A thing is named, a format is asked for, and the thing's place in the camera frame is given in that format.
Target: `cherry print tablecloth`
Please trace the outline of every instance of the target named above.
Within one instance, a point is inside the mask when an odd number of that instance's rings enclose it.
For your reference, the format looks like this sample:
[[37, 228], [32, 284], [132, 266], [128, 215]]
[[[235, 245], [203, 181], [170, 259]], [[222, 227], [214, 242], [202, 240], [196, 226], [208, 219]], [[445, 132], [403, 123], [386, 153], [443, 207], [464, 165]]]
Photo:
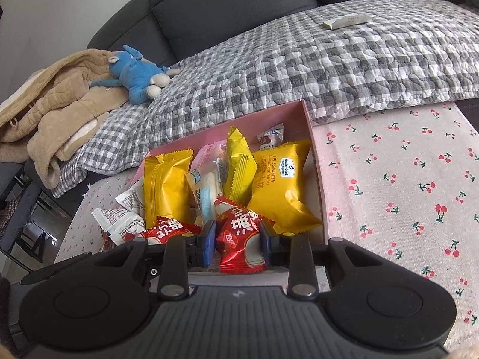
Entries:
[[313, 128], [329, 237], [446, 288], [446, 348], [479, 341], [479, 136], [454, 103], [383, 110]]
[[66, 232], [55, 262], [61, 262], [83, 252], [97, 253], [101, 250], [103, 239], [98, 223], [92, 216], [92, 210], [117, 209], [115, 197], [128, 189], [136, 171], [136, 168], [125, 170], [116, 176], [100, 180], [89, 188]]

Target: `tiled floor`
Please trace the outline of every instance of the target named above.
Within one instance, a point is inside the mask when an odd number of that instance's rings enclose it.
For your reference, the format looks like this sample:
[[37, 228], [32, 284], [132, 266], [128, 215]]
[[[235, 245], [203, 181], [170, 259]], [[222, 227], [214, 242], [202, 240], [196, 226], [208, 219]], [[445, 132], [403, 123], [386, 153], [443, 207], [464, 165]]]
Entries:
[[[43, 210], [40, 206], [37, 206], [33, 212], [32, 220], [36, 224], [28, 224], [23, 233], [32, 239], [37, 239], [41, 234], [42, 228], [47, 232], [44, 261], [39, 263], [34, 258], [31, 258], [25, 251], [15, 245], [13, 247], [12, 255], [19, 261], [27, 265], [32, 270], [53, 264], [55, 257], [57, 256], [58, 249], [65, 237], [65, 233], [71, 223], [71, 218], [68, 217], [60, 208], [58, 208], [54, 202], [52, 202], [45, 194], [42, 194], [42, 198], [53, 208], [52, 211]], [[26, 237], [23, 237], [28, 243], [33, 244], [33, 241]], [[5, 267], [1, 272], [3, 277], [6, 277], [10, 283], [19, 282], [28, 272], [16, 263], [7, 260]]]

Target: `yellow snack wrapper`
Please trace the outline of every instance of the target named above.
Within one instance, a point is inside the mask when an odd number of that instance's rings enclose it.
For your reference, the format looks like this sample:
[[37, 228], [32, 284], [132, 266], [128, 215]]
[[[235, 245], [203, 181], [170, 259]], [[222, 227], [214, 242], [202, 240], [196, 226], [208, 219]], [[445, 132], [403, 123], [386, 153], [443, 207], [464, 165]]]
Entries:
[[301, 202], [303, 166], [310, 147], [309, 140], [301, 140], [253, 154], [258, 171], [248, 209], [274, 221], [279, 234], [298, 234], [322, 224]]
[[230, 127], [226, 142], [228, 175], [223, 185], [227, 198], [246, 206], [251, 198], [251, 183], [258, 166], [246, 139], [236, 127]]
[[193, 150], [175, 151], [145, 158], [145, 225], [153, 228], [157, 216], [191, 223], [190, 190], [186, 173]]

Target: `pink box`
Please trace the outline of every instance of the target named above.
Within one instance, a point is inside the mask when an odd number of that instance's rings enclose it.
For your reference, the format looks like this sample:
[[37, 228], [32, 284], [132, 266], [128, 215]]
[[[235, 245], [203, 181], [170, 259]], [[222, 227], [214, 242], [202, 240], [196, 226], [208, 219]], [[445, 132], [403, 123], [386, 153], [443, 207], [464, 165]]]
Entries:
[[[197, 133], [193, 133], [174, 142], [165, 144], [161, 147], [151, 150], [147, 156], [155, 156], [172, 151], [193, 149], [195, 155], [199, 149], [207, 144], [212, 144], [226, 139], [229, 127], [237, 127], [246, 138], [252, 152], [259, 148], [257, 135], [268, 128], [274, 127], [279, 123], [284, 125], [284, 142], [292, 142], [301, 139], [311, 140], [311, 152], [304, 167], [305, 174], [305, 198], [304, 203], [311, 212], [324, 221], [324, 227], [308, 231], [308, 234], [315, 240], [324, 242], [327, 239], [327, 213], [324, 204], [324, 192], [322, 189], [321, 175], [319, 172], [318, 151], [314, 144], [313, 132], [310, 118], [307, 114], [306, 103], [304, 100], [297, 100], [275, 107], [251, 113], [234, 120], [226, 121], [222, 124], [207, 128]], [[144, 163], [138, 168], [132, 183], [143, 176]]]

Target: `plush toy ear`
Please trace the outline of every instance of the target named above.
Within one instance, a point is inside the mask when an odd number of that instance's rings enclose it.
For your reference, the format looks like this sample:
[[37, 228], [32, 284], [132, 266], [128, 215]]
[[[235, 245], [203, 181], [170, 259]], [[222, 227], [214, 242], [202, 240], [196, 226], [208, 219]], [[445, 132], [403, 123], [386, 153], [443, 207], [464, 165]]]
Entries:
[[127, 46], [126, 44], [123, 45], [125, 51], [128, 51], [137, 61], [141, 61], [143, 55], [141, 55], [140, 51], [135, 50], [134, 48]]

